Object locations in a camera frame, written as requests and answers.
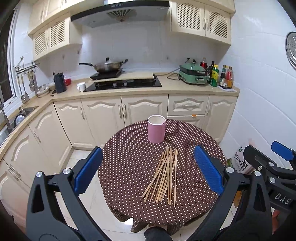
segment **window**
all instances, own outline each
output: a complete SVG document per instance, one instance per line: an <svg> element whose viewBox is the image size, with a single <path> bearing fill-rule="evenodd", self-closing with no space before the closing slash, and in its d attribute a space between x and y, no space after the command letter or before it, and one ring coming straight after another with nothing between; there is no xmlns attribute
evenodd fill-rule
<svg viewBox="0 0 296 241"><path fill-rule="evenodd" d="M13 97L12 88L9 81L8 46L10 41L9 32L14 17L14 12L15 11L12 11L0 31L0 99L2 103Z"/></svg>

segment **person's leg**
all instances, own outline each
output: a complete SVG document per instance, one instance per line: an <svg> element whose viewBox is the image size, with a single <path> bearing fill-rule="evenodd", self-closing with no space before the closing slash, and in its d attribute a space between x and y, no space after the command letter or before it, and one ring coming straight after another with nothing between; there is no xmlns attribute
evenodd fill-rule
<svg viewBox="0 0 296 241"><path fill-rule="evenodd" d="M144 232L146 241L173 241L168 232L161 227L151 227Z"/></svg>

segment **round table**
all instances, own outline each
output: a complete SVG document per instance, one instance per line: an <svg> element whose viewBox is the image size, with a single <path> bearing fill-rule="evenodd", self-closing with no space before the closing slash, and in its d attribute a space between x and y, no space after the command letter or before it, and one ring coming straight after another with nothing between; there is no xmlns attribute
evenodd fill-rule
<svg viewBox="0 0 296 241"><path fill-rule="evenodd" d="M203 216L218 197L193 156L194 147L202 144L226 165L217 142L202 129L177 120L167 119L165 131L164 142L153 144L147 137L147 121L140 121L113 135L103 149L98 176L105 200L119 221L133 218L132 232L139 232L149 223L160 223L167 225L168 233L173 235ZM144 202L141 197L167 146L179 149L176 207L167 204L167 195L158 203L149 199Z"/></svg>

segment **pink cup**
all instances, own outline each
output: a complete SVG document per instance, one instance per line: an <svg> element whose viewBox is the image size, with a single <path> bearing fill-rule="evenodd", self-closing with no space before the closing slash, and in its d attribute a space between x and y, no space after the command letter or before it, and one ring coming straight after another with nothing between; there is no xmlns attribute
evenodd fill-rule
<svg viewBox="0 0 296 241"><path fill-rule="evenodd" d="M165 139L165 118L162 115L152 115L148 118L148 140L161 143Z"/></svg>

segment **frying pan handle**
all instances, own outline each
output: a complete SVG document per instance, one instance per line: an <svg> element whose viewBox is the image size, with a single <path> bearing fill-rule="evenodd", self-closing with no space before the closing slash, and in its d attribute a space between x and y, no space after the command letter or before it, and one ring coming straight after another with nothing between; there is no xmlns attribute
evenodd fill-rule
<svg viewBox="0 0 296 241"><path fill-rule="evenodd" d="M93 67L93 64L90 64L90 63L79 63L79 65L81 65L81 64L89 65L89 66L92 66Z"/></svg>

